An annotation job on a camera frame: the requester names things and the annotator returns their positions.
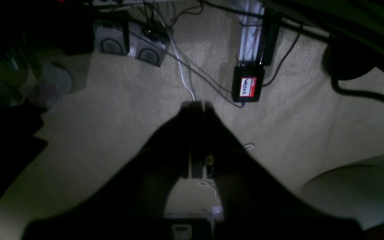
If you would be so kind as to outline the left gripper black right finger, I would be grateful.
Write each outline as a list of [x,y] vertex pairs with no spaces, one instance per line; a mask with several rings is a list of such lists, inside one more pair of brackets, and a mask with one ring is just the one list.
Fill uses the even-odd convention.
[[355,220],[316,210],[285,188],[244,149],[205,103],[213,179],[224,210],[217,240],[364,240]]

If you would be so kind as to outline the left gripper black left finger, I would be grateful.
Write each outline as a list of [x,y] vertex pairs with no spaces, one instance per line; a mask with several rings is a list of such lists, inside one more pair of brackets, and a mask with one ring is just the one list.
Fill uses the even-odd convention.
[[185,102],[138,154],[83,203],[31,222],[23,240],[171,240],[164,218],[168,197],[188,173],[202,102]]

